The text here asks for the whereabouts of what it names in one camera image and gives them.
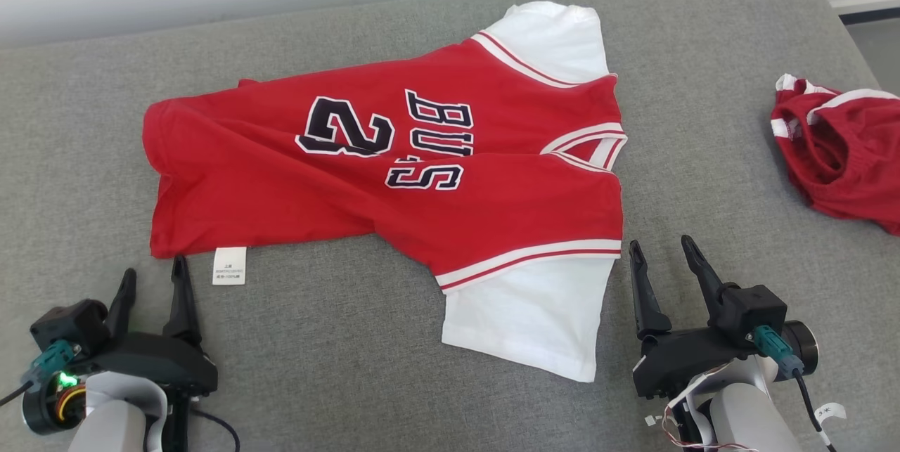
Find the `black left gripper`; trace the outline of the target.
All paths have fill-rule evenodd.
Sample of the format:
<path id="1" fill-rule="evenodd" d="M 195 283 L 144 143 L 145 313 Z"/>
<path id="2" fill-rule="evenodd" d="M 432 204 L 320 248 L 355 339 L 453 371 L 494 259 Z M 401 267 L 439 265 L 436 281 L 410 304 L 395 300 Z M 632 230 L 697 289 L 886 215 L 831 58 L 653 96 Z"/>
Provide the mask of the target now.
<path id="1" fill-rule="evenodd" d="M 138 376 L 192 396 L 215 392 L 219 373 L 200 349 L 203 337 L 188 261 L 183 254 L 174 257 L 171 282 L 172 304 L 168 322 L 162 328 L 164 336 L 128 332 L 137 298 L 137 272 L 129 267 L 104 320 L 112 340 L 93 355 L 78 355 L 70 364 L 70 371 L 78 375 L 109 371 Z"/>

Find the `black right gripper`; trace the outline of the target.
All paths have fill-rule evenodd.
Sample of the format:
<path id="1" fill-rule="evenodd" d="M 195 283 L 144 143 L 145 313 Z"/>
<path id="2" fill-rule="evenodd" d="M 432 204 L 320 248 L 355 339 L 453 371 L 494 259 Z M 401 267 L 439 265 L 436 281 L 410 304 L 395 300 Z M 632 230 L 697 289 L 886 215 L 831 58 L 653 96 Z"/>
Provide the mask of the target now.
<path id="1" fill-rule="evenodd" d="M 662 313 L 650 284 L 642 247 L 638 240 L 630 241 L 634 325 L 642 355 L 632 378 L 640 398 L 672 399 L 694 376 L 759 353 L 751 341 L 733 342 L 718 330 L 736 328 L 736 312 L 730 298 L 739 286 L 722 282 L 691 236 L 681 235 L 681 246 L 689 269 L 700 284 L 708 311 L 707 326 L 715 328 L 671 331 L 671 320 Z"/>

